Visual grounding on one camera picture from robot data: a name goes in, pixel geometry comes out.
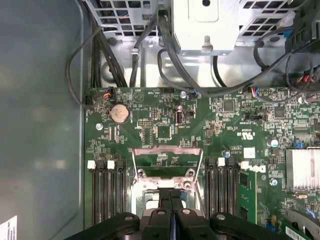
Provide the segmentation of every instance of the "capacitor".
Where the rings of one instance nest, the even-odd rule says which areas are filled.
[[[184,109],[184,107],[183,107],[182,105],[178,105],[178,106],[176,106],[176,109],[177,109],[178,111],[181,111],[182,109]]]
[[[277,139],[269,139],[266,144],[271,148],[277,148],[279,146],[279,142]]]
[[[225,157],[226,159],[231,157],[231,152],[229,150],[223,150],[222,151],[222,156]]]
[[[187,97],[187,93],[185,91],[180,92],[180,98],[185,99]]]
[[[309,96],[304,99],[304,102],[306,104],[311,104],[311,103],[318,102],[318,101],[319,101],[318,95]]]

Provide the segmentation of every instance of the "sticker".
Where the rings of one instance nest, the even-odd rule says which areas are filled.
[[[243,158],[255,159],[256,158],[256,148],[255,147],[244,147],[243,148]]]
[[[0,224],[0,240],[17,239],[17,216]]]
[[[292,231],[287,226],[285,227],[285,234],[287,234],[290,238],[292,238],[294,240],[306,240],[304,237],[302,237],[298,233]]]

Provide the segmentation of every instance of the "blue connector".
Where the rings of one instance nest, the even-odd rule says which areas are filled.
[[[304,144],[303,142],[295,142],[295,143],[293,144],[293,147],[294,147],[295,149],[304,149],[304,148],[305,148],[305,144]]]

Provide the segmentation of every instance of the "ram slot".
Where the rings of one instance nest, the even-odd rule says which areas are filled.
[[[235,214],[235,185],[235,170],[232,166],[229,166],[227,169],[227,212],[231,215]]]
[[[223,191],[224,191],[224,200],[223,207],[224,211],[228,211],[228,167],[223,167]]]
[[[234,184],[233,184],[233,215],[237,216],[238,215],[238,184],[237,184],[237,179],[239,177],[239,170],[237,168],[233,169],[234,173]]]
[[[106,172],[102,174],[102,221],[105,221],[109,218],[109,195],[108,195],[108,174]]]
[[[218,174],[217,168],[212,165],[206,166],[205,175],[205,208],[206,218],[209,219],[213,213],[218,212]]]
[[[219,185],[219,211],[224,212],[226,209],[226,186],[225,186],[225,168],[224,167],[219,167],[218,168],[218,185]]]
[[[104,214],[103,219],[107,220],[115,215],[115,171],[109,169],[104,173]]]
[[[100,210],[100,190],[99,190],[99,173],[95,172],[92,175],[92,190],[93,190],[93,206],[92,206],[92,216],[93,216],[93,225],[100,223],[101,212]]]
[[[124,213],[126,212],[126,170],[122,165],[117,167],[117,212]]]
[[[117,215],[117,173],[115,170],[110,170],[110,178],[112,179],[112,202],[111,204],[111,217]]]

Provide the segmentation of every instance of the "white label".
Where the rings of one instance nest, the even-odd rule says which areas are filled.
[[[256,148],[255,147],[244,147],[243,148],[243,158],[255,159],[256,158]]]
[[[243,140],[253,140],[256,133],[250,132],[250,131],[243,131],[243,132],[237,132],[236,135],[239,137],[242,137]]]
[[[294,231],[292,231],[287,226],[285,227],[285,234],[287,234],[290,238],[292,238],[294,240],[306,240],[304,237],[302,237],[299,234],[295,233]]]
[[[17,216],[0,225],[0,240],[17,239]]]

